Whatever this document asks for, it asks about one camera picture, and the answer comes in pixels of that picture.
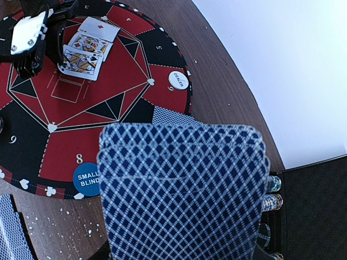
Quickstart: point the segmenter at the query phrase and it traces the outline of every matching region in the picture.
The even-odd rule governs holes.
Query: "black triangle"
[[[107,100],[107,104],[116,116],[119,116],[124,93]]]
[[[138,43],[134,43],[134,44],[129,44],[129,45],[125,46],[125,48],[129,51],[130,55],[133,58],[135,58],[138,46],[139,46]]]
[[[131,39],[128,39],[126,37],[122,37],[120,35],[118,35],[118,38],[120,39],[120,41],[122,42],[122,44],[127,45],[127,44],[131,44],[131,43],[137,43],[136,41],[133,41]]]
[[[95,114],[95,115],[101,115],[106,118],[116,119],[106,102],[103,102],[101,104],[98,104],[95,107],[88,109],[87,112]]]
[[[74,25],[79,25],[80,23],[76,23],[74,21],[71,20],[67,20],[66,21],[66,27],[70,27],[70,26],[74,26]]]
[[[14,87],[12,87],[11,90],[18,92],[18,93],[28,95],[28,96],[32,96],[34,98],[37,98],[31,80],[23,81],[23,80],[21,80],[20,77],[17,77],[15,80],[15,83],[14,83]]]

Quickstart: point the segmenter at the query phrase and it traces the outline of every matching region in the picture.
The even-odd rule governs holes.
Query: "round poker mat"
[[[78,15],[67,21],[65,44],[88,16],[121,28],[97,81],[63,75],[48,58],[26,81],[12,65],[0,66],[0,178],[40,196],[92,197],[76,189],[73,176],[79,166],[96,164],[105,125],[151,123],[156,106],[191,111],[189,68],[160,25],[126,4],[80,1]],[[172,87],[172,72],[189,79],[186,89]]]

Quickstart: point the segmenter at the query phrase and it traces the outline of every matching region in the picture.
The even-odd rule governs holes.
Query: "card deck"
[[[58,65],[61,73],[96,81],[100,72],[103,56],[64,45],[64,63]]]
[[[84,32],[77,32],[72,37],[68,45],[77,50],[101,54],[104,56],[103,61],[106,61],[107,55],[110,52],[113,43],[107,42],[89,34],[85,34]]]
[[[82,33],[88,33],[108,42],[114,41],[119,30],[118,27],[92,17],[87,17],[78,29]]]

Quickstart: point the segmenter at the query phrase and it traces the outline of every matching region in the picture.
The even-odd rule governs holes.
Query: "white heart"
[[[75,199],[83,199],[85,196],[82,193],[77,193],[74,198]]]
[[[154,86],[154,84],[155,84],[155,80],[154,80],[154,79],[149,79],[149,80],[147,80],[147,82],[148,82],[151,86]]]
[[[50,124],[48,125],[48,130],[49,130],[50,133],[56,131],[57,128],[58,128],[58,126],[56,126],[54,122],[53,122],[53,123],[50,123]]]
[[[56,189],[54,189],[52,187],[47,187],[46,189],[44,189],[44,191],[46,191],[47,197],[50,197],[52,195],[56,195]]]
[[[29,181],[28,180],[25,180],[25,179],[22,179],[20,181],[20,184],[22,185],[22,188],[27,190],[29,188],[28,184],[29,184]]]

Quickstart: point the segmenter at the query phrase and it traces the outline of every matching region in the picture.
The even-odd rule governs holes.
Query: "black mat section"
[[[347,156],[282,173],[285,260],[347,259]]]

